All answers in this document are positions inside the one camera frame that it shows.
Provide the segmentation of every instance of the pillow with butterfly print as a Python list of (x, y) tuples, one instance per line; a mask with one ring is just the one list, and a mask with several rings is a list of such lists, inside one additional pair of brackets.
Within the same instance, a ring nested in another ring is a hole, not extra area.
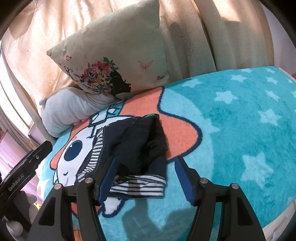
[(47, 55), (83, 91), (124, 99), (169, 82), (159, 23), (159, 1), (141, 1), (89, 23)]

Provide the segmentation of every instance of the green tag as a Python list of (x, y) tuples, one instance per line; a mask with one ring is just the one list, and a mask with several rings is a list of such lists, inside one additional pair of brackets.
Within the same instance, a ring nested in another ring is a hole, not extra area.
[(146, 115), (144, 118), (149, 117), (149, 116), (152, 116), (152, 115), (155, 115), (155, 114), (149, 114), (149, 115)]

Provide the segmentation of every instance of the blue blanket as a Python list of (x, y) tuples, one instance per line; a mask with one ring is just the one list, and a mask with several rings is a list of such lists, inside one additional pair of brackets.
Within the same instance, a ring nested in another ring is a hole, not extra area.
[[(72, 141), (87, 140), (87, 131), (81, 130), (157, 112), (169, 145), (164, 197), (109, 199), (98, 209), (106, 239), (186, 239), (196, 208), (186, 201), (175, 173), (178, 154), (215, 184), (238, 183), (264, 227), (296, 196), (295, 98), (294, 81), (273, 66), (204, 74), (145, 92), (67, 130), (45, 161), (39, 194), (45, 198), (58, 181), (65, 185), (63, 172), (72, 173), (67, 185), (74, 183), (81, 163), (62, 158)], [(216, 207), (213, 240), (221, 206)], [(73, 224), (79, 226), (75, 207)]]

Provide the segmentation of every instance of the window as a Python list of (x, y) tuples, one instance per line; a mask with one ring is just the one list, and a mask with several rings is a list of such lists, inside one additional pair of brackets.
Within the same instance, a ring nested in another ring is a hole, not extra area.
[(13, 123), (25, 136), (28, 136), (32, 126), (32, 118), (19, 99), (7, 73), (3, 56), (0, 49), (0, 107)]

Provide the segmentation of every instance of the striped fabric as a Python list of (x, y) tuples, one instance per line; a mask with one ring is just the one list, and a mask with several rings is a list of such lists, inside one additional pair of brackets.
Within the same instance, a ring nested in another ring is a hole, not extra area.
[(104, 128), (101, 128), (97, 134), (96, 134), (96, 137), (97, 137), (97, 142), (96, 144), (94, 145), (93, 147), (93, 150), (92, 150), (92, 154), (91, 154), (91, 158), (88, 162), (88, 164), (86, 165), (86, 167), (83, 169), (83, 171), (81, 173), (78, 174), (78, 182), (81, 182), (85, 179), (85, 175), (87, 173), (90, 173), (92, 171), (94, 171), (94, 169), (98, 166), (99, 164), (99, 160), (100, 160), (100, 156), (101, 156), (101, 152), (102, 152), (102, 149), (104, 147), (104, 144), (103, 144), (103, 135), (104, 135)]
[(115, 176), (110, 192), (131, 196), (161, 197), (166, 181), (158, 175)]

